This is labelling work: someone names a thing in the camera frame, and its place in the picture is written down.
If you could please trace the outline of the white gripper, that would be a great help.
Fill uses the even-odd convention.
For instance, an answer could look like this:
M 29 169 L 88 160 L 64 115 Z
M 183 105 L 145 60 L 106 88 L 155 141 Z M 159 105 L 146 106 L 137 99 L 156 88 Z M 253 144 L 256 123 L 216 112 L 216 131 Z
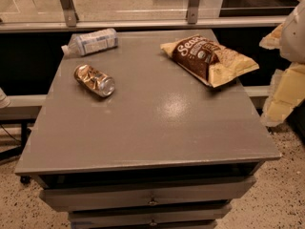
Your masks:
M 263 106 L 261 123 L 275 127 L 305 100 L 305 0 L 302 0 L 278 25 L 259 42 L 261 48 L 274 50 L 291 61 L 285 71 L 276 70 L 270 83 L 269 96 Z

